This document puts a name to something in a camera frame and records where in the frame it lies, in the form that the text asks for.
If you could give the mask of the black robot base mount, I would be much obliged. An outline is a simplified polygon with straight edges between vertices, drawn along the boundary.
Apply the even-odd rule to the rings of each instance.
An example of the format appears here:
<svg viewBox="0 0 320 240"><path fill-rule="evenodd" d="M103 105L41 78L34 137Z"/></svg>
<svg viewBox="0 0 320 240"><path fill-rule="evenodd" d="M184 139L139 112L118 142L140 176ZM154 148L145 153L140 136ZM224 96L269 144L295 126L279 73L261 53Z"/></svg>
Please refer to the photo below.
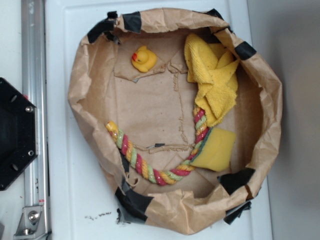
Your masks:
<svg viewBox="0 0 320 240"><path fill-rule="evenodd" d="M5 191L37 157L37 108L0 79L0 190Z"/></svg>

